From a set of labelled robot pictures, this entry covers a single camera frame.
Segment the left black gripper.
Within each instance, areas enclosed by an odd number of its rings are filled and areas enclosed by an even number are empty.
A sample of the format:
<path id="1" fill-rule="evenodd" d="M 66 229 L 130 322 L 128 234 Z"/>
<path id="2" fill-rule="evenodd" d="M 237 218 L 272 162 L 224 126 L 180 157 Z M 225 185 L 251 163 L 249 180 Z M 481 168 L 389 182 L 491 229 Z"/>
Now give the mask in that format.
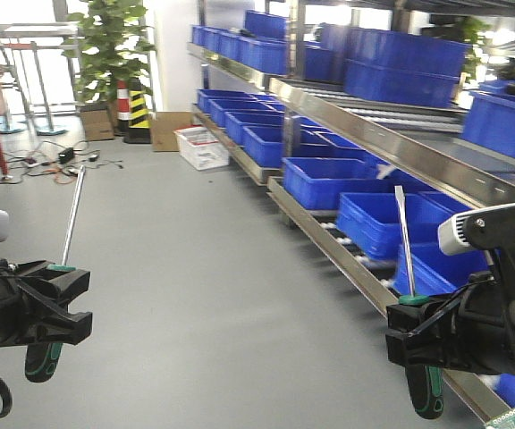
<path id="1" fill-rule="evenodd" d="M 46 269 L 45 260 L 13 265 L 0 260 L 0 348 L 51 342 L 77 345 L 92 332 L 90 312 L 68 306 L 87 292 L 90 272 Z"/>

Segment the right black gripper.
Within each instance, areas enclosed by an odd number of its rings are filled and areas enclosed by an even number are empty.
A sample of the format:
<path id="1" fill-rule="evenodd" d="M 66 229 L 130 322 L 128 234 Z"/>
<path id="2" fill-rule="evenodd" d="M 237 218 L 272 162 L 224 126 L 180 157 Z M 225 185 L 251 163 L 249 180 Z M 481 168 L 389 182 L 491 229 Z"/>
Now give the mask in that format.
<path id="1" fill-rule="evenodd" d="M 466 285 L 386 308 L 385 343 L 398 366 L 515 375 L 515 288 Z"/>

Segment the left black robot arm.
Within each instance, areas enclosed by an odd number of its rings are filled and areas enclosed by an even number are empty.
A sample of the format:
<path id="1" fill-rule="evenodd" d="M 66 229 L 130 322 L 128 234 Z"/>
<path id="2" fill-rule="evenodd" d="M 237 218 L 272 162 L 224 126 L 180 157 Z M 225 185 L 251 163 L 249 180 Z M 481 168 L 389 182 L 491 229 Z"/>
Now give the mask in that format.
<path id="1" fill-rule="evenodd" d="M 76 345 L 92 332 L 90 312 L 71 314 L 68 306 L 89 289 L 90 272 L 46 260 L 11 264 L 0 260 L 0 348 L 27 348 L 24 374 L 44 383 L 58 367 L 62 346 Z M 13 406 L 0 377 L 0 418 Z"/>

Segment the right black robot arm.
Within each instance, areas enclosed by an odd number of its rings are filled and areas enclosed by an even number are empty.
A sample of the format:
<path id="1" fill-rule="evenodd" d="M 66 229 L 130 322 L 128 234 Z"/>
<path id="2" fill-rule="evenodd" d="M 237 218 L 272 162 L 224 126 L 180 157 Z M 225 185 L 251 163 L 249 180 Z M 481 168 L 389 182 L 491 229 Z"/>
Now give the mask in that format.
<path id="1" fill-rule="evenodd" d="M 402 296 L 386 309 L 390 362 L 402 366 L 415 412 L 437 419 L 442 370 L 515 375 L 515 257 L 488 252 L 488 271 L 449 294 Z"/>

